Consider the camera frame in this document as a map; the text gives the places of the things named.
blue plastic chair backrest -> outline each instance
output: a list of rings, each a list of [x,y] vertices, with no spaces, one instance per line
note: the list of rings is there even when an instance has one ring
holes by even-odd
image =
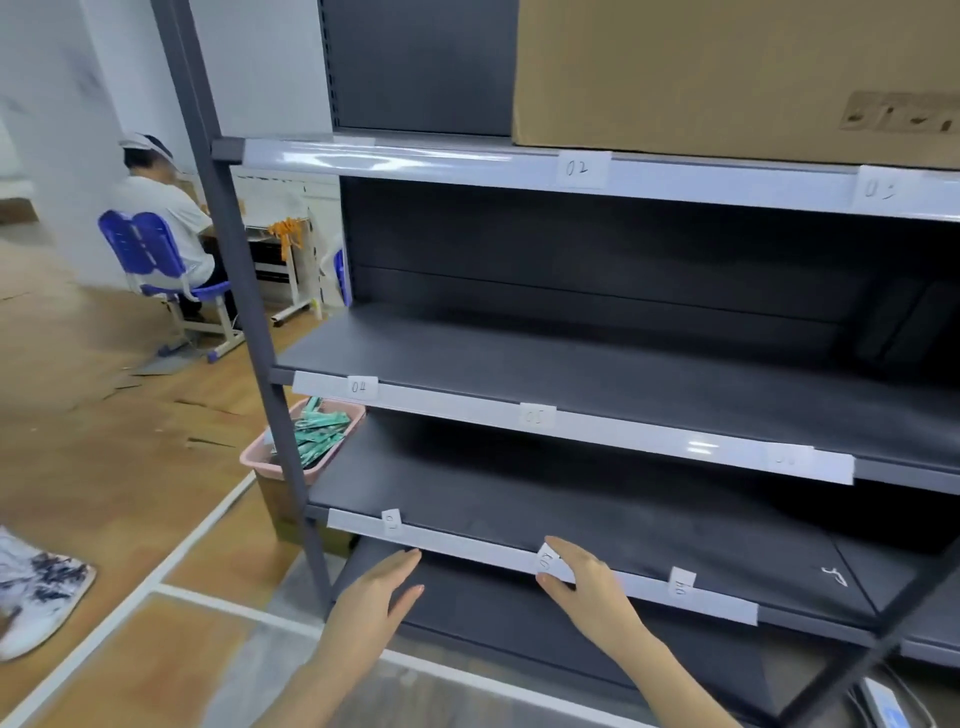
[[[172,279],[178,279],[186,273],[170,226],[162,217],[155,212],[138,212],[133,216],[133,226],[140,233],[140,241],[160,273]]]
[[[109,209],[100,216],[97,225],[116,254],[124,272],[135,276],[146,276],[154,271],[156,268],[154,261],[143,247],[143,242],[133,228],[131,220],[116,210]]]

power strip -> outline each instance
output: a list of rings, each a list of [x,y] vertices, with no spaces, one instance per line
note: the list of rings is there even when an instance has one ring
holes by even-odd
[[[910,728],[892,690],[869,677],[859,687],[876,728]]]

shelf post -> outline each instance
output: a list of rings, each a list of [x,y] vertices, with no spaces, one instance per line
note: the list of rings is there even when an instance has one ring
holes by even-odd
[[[332,587],[324,560],[324,545],[317,532],[316,522],[304,515],[307,488],[283,387],[270,382],[270,371],[276,364],[276,353],[260,298],[230,165],[225,161],[215,161],[212,155],[213,144],[219,143],[223,136],[206,76],[204,56],[193,13],[190,11],[190,2],[151,0],[151,3],[163,51],[170,66],[170,75],[180,101],[183,122],[190,137],[197,172],[217,231],[220,252],[227,268],[240,322],[247,337],[247,351],[250,353],[253,373],[263,399],[267,422],[274,434],[280,467],[284,479],[293,491],[298,528],[303,538],[303,551],[313,572],[326,617],[331,604]]]
[[[876,619],[876,642],[848,650],[817,675],[780,713],[785,728],[803,728],[827,705],[839,699],[868,670],[896,649],[907,636],[910,618],[960,569],[960,538],[914,577]]]

blue chair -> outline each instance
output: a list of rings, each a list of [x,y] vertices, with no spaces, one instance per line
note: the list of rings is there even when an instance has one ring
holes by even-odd
[[[224,304],[224,293],[229,290],[229,281],[214,283],[200,288],[191,288],[186,279],[186,266],[180,251],[174,245],[173,234],[166,221],[153,212],[140,212],[133,219],[116,210],[107,210],[97,221],[110,247],[127,274],[127,283],[134,293],[156,296],[163,299],[178,330],[178,340],[163,347],[161,354],[178,349],[188,342],[186,332],[203,331],[220,334],[224,343],[206,353],[206,360],[214,362],[235,349],[244,341],[243,331],[233,327]],[[180,282],[179,288],[160,288],[143,281],[143,276],[159,272]],[[219,324],[185,321],[177,305],[177,298],[184,296],[190,301],[213,301],[220,317]]]

person's left hand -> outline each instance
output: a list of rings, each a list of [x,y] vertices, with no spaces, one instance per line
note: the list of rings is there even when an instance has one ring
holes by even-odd
[[[423,594],[422,585],[410,587],[390,608],[394,590],[419,562],[419,549],[398,551],[353,582],[337,599],[311,662],[321,674],[335,680],[343,695],[370,672]]]

